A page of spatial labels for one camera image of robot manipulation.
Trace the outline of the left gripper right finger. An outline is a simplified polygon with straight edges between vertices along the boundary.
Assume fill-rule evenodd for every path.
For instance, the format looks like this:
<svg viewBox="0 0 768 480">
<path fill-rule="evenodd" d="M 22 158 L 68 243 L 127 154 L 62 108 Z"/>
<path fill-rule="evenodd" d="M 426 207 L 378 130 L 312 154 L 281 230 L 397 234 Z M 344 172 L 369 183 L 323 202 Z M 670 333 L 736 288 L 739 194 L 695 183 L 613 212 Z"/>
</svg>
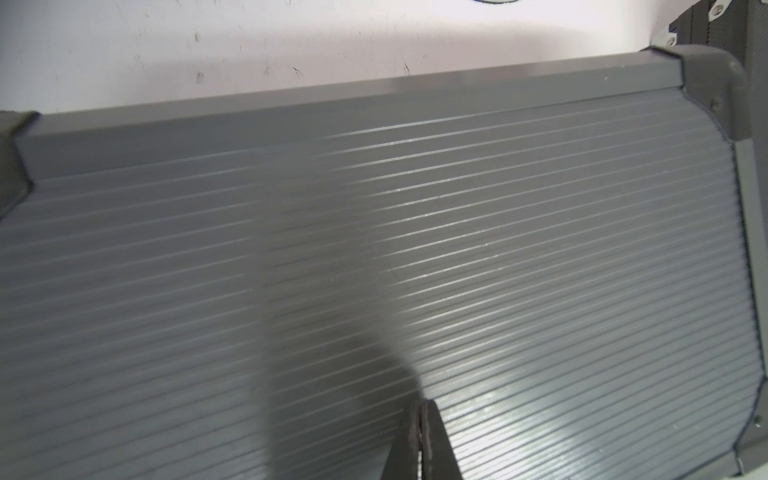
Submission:
<svg viewBox="0 0 768 480">
<path fill-rule="evenodd" d="M 434 400 L 420 407 L 421 478 L 426 480 L 462 480 L 445 424 Z"/>
</svg>

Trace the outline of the black poker case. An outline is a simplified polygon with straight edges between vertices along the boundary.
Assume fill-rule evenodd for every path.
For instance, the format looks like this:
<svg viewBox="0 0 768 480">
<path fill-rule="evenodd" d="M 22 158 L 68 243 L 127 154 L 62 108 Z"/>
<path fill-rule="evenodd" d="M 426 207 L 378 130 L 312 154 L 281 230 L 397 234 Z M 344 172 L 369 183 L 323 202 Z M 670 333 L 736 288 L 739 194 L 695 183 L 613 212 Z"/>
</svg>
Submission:
<svg viewBox="0 0 768 480">
<path fill-rule="evenodd" d="M 766 1 L 696 1 L 652 38 L 652 45 L 701 44 L 725 50 L 745 68 L 767 64 Z"/>
<path fill-rule="evenodd" d="M 1 115 L 5 479 L 767 463 L 748 78 L 703 45 Z"/>
</svg>

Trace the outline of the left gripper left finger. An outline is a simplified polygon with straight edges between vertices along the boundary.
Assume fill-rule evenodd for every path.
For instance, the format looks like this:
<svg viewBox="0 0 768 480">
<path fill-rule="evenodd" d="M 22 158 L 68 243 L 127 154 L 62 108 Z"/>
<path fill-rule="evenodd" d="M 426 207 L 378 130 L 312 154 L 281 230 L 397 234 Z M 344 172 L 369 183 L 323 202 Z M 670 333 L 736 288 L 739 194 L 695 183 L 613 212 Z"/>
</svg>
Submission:
<svg viewBox="0 0 768 480">
<path fill-rule="evenodd" d="M 421 400 L 411 400 L 399 421 L 381 480 L 416 480 L 421 451 Z"/>
</svg>

